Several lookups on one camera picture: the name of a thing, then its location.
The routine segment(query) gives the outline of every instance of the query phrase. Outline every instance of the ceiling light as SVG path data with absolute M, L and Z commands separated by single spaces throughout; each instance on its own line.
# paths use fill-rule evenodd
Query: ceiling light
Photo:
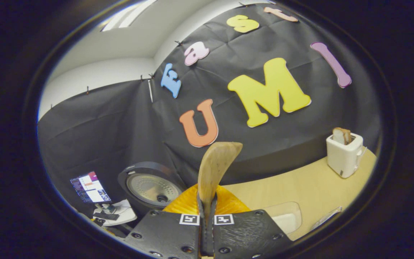
M 105 28 L 103 28 L 102 31 L 109 31 L 111 30 L 121 19 L 122 17 L 130 12 L 131 10 L 137 8 L 140 4 L 136 4 L 136 5 L 131 5 L 127 8 L 125 8 L 124 10 L 120 11 L 119 13 L 116 13 L 112 18 L 111 21 L 105 26 Z
M 128 27 L 146 8 L 157 0 L 147 0 L 139 5 L 125 20 L 119 25 L 120 28 Z

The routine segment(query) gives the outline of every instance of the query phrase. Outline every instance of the wooden table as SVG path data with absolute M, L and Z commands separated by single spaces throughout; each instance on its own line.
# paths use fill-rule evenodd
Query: wooden table
M 282 211 L 296 202 L 301 211 L 301 226 L 287 234 L 296 240 L 307 234 L 319 219 L 341 206 L 343 210 L 357 197 L 370 177 L 376 156 L 367 150 L 358 170 L 343 179 L 328 165 L 327 157 L 290 172 L 251 182 L 225 185 L 251 210 L 281 205 Z

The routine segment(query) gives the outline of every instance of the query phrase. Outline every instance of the keyboard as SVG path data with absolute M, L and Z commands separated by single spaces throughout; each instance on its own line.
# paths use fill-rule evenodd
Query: keyboard
M 93 215 L 97 218 L 104 218 L 109 220 L 117 220 L 119 218 L 118 214 L 94 213 Z

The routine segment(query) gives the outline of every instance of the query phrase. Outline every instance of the foam letter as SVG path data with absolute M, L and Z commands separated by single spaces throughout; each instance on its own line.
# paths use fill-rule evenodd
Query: foam letter
M 202 112 L 204 120 L 207 124 L 207 133 L 200 136 L 197 133 L 196 126 L 194 125 L 194 110 L 189 110 L 180 116 L 180 122 L 183 124 L 184 132 L 189 144 L 195 147 L 203 147 L 212 144 L 218 137 L 218 124 L 212 110 L 212 99 L 204 100 L 197 106 L 197 110 Z
M 287 20 L 287 21 L 291 21 L 291 22 L 297 22 L 298 21 L 298 19 L 294 18 L 293 16 L 284 15 L 282 13 L 282 11 L 279 10 L 279 9 L 273 9 L 271 7 L 265 7 L 264 12 L 265 13 L 272 13 L 272 14 L 274 14 L 274 15 L 276 15 L 276 16 L 284 19 L 284 20 Z
M 251 20 L 245 15 L 236 15 L 231 17 L 226 21 L 226 24 L 234 27 L 235 31 L 241 33 L 252 31 L 260 26 L 257 21 Z
M 327 63 L 332 67 L 336 76 L 338 77 L 338 85 L 341 88 L 347 87 L 352 83 L 352 79 L 343 69 L 338 60 L 333 56 L 333 54 L 328 50 L 327 46 L 322 42 L 314 42 L 311 44 L 311 48 L 319 52 L 322 57 L 327 61 Z
M 180 91 L 181 87 L 181 81 L 174 81 L 174 79 L 177 79 L 178 74 L 171 69 L 172 64 L 167 63 L 166 69 L 164 69 L 164 74 L 162 75 L 161 87 L 166 87 L 168 90 L 172 92 L 174 98 L 177 98 L 178 92 Z
M 294 112 L 311 103 L 309 95 L 305 95 L 282 58 L 271 59 L 263 66 L 266 85 L 241 75 L 228 84 L 228 90 L 235 91 L 248 114 L 247 125 L 251 128 L 266 123 L 268 115 L 262 113 L 258 105 L 274 117 L 281 113 L 279 94 L 284 99 L 283 110 Z
M 209 51 L 210 49 L 206 48 L 206 46 L 204 46 L 204 43 L 202 43 L 202 41 L 198 41 L 192 44 L 184 52 L 184 55 L 186 56 L 186 59 L 184 59 L 184 64 L 192 65 L 196 63 L 198 59 L 203 59 L 207 57 Z

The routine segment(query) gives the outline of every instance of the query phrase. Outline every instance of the letter s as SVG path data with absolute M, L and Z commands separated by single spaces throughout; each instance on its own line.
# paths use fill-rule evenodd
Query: letter s
M 234 27 L 235 31 L 241 33 L 253 31 L 260 26 L 257 21 L 251 20 L 245 15 L 236 15 L 234 17 L 231 17 L 226 21 L 226 24 Z

